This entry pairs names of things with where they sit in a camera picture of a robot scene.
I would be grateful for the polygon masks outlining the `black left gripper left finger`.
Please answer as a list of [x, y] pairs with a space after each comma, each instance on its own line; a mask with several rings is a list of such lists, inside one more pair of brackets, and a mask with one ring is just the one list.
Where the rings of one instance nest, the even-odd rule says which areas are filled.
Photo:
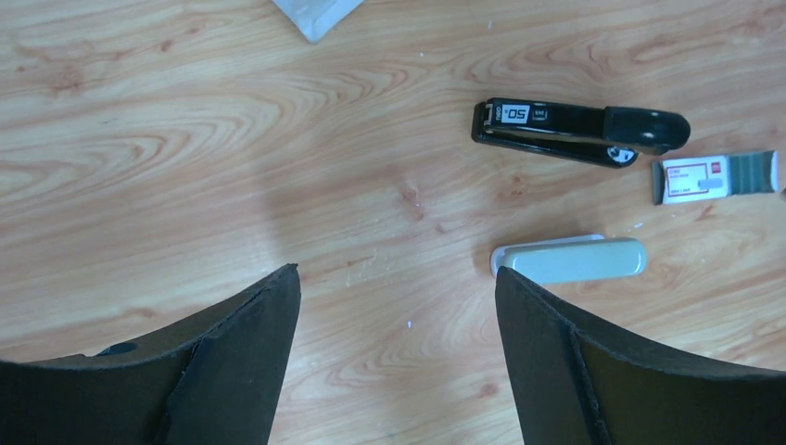
[[154, 332], [83, 354], [1, 364], [5, 444], [264, 444], [298, 322], [287, 264]]

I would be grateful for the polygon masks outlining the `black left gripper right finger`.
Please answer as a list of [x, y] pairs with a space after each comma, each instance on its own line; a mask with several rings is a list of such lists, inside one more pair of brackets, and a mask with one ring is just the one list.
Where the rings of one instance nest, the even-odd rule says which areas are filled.
[[528, 444], [781, 444], [785, 374], [678, 350], [509, 268], [501, 341]]

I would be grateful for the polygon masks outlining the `red white staple box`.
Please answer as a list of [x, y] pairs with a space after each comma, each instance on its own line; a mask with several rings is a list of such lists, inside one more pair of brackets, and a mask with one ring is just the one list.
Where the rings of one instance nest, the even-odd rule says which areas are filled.
[[768, 150], [662, 160], [652, 165], [652, 178], [656, 206], [776, 193], [779, 154]]

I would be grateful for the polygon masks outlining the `black stapler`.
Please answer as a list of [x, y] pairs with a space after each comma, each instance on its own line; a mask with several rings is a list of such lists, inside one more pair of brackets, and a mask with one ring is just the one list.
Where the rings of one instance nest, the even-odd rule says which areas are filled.
[[471, 135], [478, 144], [621, 169], [641, 153], [682, 148], [691, 126], [662, 110], [492, 97], [475, 105]]

